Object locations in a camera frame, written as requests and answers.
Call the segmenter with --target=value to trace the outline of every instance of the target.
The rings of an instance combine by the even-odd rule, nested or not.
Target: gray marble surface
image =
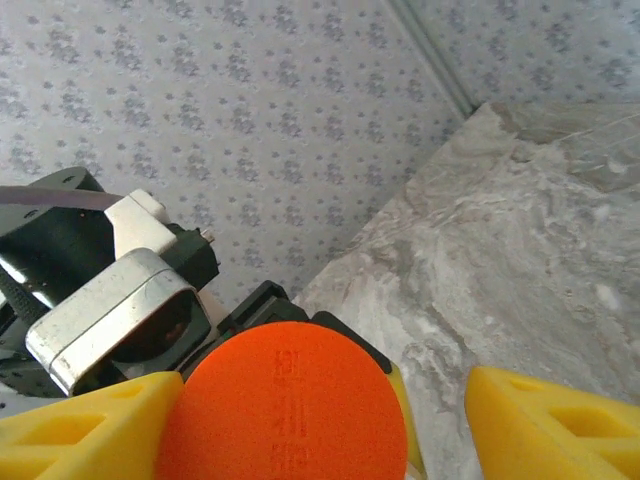
[[[400,366],[429,478],[481,478],[484,364],[640,403],[640,106],[483,106],[299,295]]]

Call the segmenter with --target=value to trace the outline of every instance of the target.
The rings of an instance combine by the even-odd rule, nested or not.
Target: orange foam ball
[[[158,480],[402,480],[407,437],[382,370],[313,324],[252,328],[214,350],[171,412]]]

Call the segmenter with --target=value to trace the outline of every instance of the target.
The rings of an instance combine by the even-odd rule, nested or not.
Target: patterned wallpaper
[[[406,1],[477,103],[640,100],[637,1]]]
[[[380,1],[0,0],[0,166],[212,227],[233,307],[303,287],[460,124]]]

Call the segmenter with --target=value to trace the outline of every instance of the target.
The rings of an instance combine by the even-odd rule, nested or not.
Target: orange ball
[[[407,436],[374,360],[324,327],[279,322],[214,350],[176,402],[158,480],[402,480]]]

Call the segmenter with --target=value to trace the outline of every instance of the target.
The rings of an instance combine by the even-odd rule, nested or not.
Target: marble countertop
[[[401,368],[429,478],[481,478],[466,377],[640,403],[640,106],[485,105],[299,295]]]

